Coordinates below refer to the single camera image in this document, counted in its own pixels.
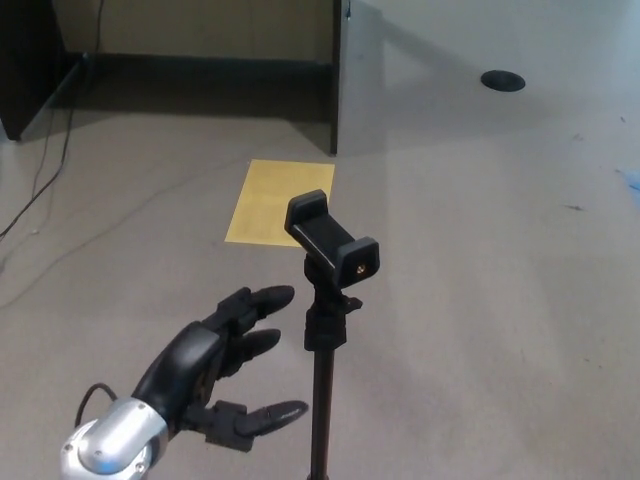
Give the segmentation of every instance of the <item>wall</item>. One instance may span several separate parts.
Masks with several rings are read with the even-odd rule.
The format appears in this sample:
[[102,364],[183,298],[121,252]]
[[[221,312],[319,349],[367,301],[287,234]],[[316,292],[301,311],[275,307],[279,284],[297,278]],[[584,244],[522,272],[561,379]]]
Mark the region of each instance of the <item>wall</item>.
[[[99,0],[57,0],[67,49],[95,49]],[[328,62],[331,0],[105,0],[102,53]]]

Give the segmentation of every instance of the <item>black tripod head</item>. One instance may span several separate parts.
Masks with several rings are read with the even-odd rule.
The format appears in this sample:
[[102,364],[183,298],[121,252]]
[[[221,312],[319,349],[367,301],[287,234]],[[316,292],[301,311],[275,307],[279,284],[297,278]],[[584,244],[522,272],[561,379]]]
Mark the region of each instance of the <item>black tripod head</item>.
[[335,350],[347,341],[346,315],[362,307],[342,289],[380,269],[378,242],[369,237],[355,240],[342,228],[329,214],[322,190],[292,198],[284,228],[307,252],[304,274],[315,292],[307,311],[305,349]]

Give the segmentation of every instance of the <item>blue object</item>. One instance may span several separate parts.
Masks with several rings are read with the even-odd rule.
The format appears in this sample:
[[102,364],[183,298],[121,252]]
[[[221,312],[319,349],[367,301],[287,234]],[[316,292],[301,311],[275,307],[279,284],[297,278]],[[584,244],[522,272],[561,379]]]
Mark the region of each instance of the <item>blue object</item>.
[[623,172],[619,170],[619,172],[627,182],[627,186],[631,191],[634,203],[638,208],[640,208],[640,170],[634,170],[631,172]]

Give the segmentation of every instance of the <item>black circular hole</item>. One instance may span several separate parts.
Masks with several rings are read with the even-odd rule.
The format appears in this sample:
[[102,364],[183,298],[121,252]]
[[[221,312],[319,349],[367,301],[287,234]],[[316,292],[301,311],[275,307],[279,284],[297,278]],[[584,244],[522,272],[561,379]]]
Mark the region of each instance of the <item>black circular hole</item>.
[[480,81],[485,87],[498,92],[517,92],[526,85],[524,78],[520,75],[505,70],[491,70],[483,73]]

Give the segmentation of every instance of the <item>robotic hand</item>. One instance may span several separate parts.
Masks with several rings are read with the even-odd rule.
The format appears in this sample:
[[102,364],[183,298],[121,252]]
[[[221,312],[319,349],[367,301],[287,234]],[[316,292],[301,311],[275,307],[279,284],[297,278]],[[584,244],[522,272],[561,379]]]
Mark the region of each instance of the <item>robotic hand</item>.
[[258,320],[287,306],[292,287],[252,293],[243,288],[202,321],[187,325],[154,360],[131,397],[75,430],[61,451],[63,480],[143,480],[180,431],[207,443],[248,452],[256,436],[301,417],[308,406],[284,402],[247,413],[218,401],[207,408],[214,383],[234,375],[280,340],[279,330],[250,332]]

